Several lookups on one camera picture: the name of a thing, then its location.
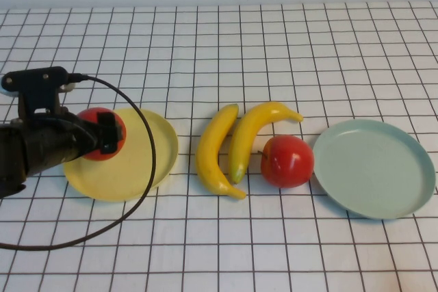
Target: teal plate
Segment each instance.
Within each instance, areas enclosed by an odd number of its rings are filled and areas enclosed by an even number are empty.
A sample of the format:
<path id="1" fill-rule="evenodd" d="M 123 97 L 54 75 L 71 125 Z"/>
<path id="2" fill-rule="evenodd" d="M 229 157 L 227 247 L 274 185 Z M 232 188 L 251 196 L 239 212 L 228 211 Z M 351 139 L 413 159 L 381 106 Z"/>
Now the teal plate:
<path id="1" fill-rule="evenodd" d="M 422 146 L 379 121 L 349 120 L 327 129 L 313 147 L 315 175 L 337 203 L 364 217 L 396 219 L 434 193 L 435 169 Z"/>

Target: table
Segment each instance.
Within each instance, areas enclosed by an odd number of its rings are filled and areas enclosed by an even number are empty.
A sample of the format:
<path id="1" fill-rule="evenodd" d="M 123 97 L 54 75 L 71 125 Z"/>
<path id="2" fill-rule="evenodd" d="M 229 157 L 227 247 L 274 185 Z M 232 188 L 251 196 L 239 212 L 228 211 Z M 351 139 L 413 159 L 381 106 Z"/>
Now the table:
<path id="1" fill-rule="evenodd" d="M 273 134 L 312 145 L 336 122 L 368 118 L 410 133 L 438 163 L 437 10 L 418 1 L 0 11 L 1 73 L 97 75 L 167 118 L 180 143 L 168 180 L 122 225 L 64 250 L 0 250 L 0 291 L 438 291 L 437 195 L 415 215 L 367 220 L 314 177 L 296 189 L 267 185 L 257 154 Z M 269 100 L 304 122 L 260 131 L 245 200 L 209 194 L 194 170 L 203 127 L 228 103 L 242 115 Z M 91 81 L 61 101 L 73 113 L 127 106 Z M 0 95 L 0 119 L 15 117 L 16 99 Z M 0 240 L 68 241 L 133 204 L 83 197 L 56 167 L 0 200 Z"/>

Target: plate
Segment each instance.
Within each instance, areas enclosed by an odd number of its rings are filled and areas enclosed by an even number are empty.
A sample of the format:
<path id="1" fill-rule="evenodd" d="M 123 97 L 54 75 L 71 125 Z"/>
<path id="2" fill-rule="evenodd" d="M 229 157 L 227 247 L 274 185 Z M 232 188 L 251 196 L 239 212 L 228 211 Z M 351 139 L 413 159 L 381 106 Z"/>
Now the plate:
<path id="1" fill-rule="evenodd" d="M 125 145 L 106 161 L 80 157 L 64 164 L 68 182 L 83 195 L 104 201 L 139 198 L 151 177 L 152 152 L 143 121 L 133 109 L 117 109 L 127 129 Z M 142 109 L 153 134 L 157 150 L 157 169 L 152 188 L 169 174 L 178 155 L 178 137 L 170 123 L 160 115 Z"/>
<path id="2" fill-rule="evenodd" d="M 313 152 L 315 175 L 327 194 L 364 217 L 404 217 L 434 193 L 435 169 L 428 153 L 390 124 L 341 122 L 319 136 Z"/>

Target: black wire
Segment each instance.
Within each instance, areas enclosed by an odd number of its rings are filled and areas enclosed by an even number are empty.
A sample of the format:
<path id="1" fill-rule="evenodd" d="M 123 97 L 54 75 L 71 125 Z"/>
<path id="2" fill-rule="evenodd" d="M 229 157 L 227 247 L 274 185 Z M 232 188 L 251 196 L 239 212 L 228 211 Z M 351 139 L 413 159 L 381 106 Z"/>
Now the black wire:
<path id="1" fill-rule="evenodd" d="M 80 239 L 75 239 L 73 241 L 69 241 L 69 242 L 65 242 L 65 243 L 61 243 L 61 244 L 55 244 L 55 245 L 15 245 L 15 244 L 0 243 L 0 249 L 16 250 L 16 251 L 52 251 L 52 250 L 67 248 L 69 246 L 73 246 L 73 245 L 88 241 L 89 239 L 92 239 L 93 237 L 99 236 L 100 234 L 103 234 L 104 232 L 109 231 L 111 228 L 119 225 L 121 222 L 123 222 L 125 219 L 127 219 L 130 215 L 132 215 L 132 213 L 135 210 L 137 210 L 137 208 L 143 203 L 147 194 L 151 190 L 153 179 L 155 176 L 155 168 L 157 166 L 157 153 L 155 151 L 155 142 L 153 140 L 152 130 L 151 130 L 146 118 L 144 117 L 142 111 L 124 92 L 122 92 L 117 87 L 114 87 L 112 84 L 110 84 L 102 79 L 99 79 L 96 77 L 91 77 L 88 75 L 81 75 L 81 74 L 77 74 L 77 73 L 70 75 L 70 76 L 74 77 L 75 80 L 77 80 L 77 82 L 85 81 L 85 80 L 92 80 L 92 81 L 95 81 L 97 83 L 101 83 L 103 85 L 106 85 L 108 88 L 112 89 L 117 94 L 121 95 L 134 108 L 134 110 L 140 116 L 140 118 L 142 119 L 142 121 L 144 123 L 144 126 L 146 127 L 146 130 L 148 131 L 149 139 L 151 141 L 151 149 L 152 149 L 152 169 L 151 169 L 151 177 L 149 179 L 148 185 L 146 186 L 146 189 L 144 190 L 143 195 L 140 197 L 140 199 L 137 201 L 137 203 L 135 203 L 134 206 L 132 208 L 130 208 L 130 210 L 128 212 L 126 212 L 122 217 L 117 219 L 115 222 L 112 222 L 108 226 L 103 227 L 102 229 L 99 229 L 98 231 L 96 231 L 92 234 L 81 237 Z"/>

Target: yellow banana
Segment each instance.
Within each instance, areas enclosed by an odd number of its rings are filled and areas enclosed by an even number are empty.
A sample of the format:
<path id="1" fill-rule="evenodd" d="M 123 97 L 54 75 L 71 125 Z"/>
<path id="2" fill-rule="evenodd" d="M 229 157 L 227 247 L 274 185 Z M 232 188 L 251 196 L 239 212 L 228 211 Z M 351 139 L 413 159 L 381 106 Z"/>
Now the yellow banana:
<path id="1" fill-rule="evenodd" d="M 292 119 L 301 122 L 302 115 L 278 102 L 267 102 L 252 108 L 236 126 L 229 150 L 229 176 L 239 183 L 246 173 L 255 136 L 271 122 Z"/>
<path id="2" fill-rule="evenodd" d="M 201 136 L 195 154 L 195 162 L 201 182 L 211 193 L 243 199 L 246 197 L 246 193 L 232 186 L 218 165 L 220 145 L 233 126 L 238 112 L 239 105 L 231 104 L 223 107 L 214 116 Z"/>

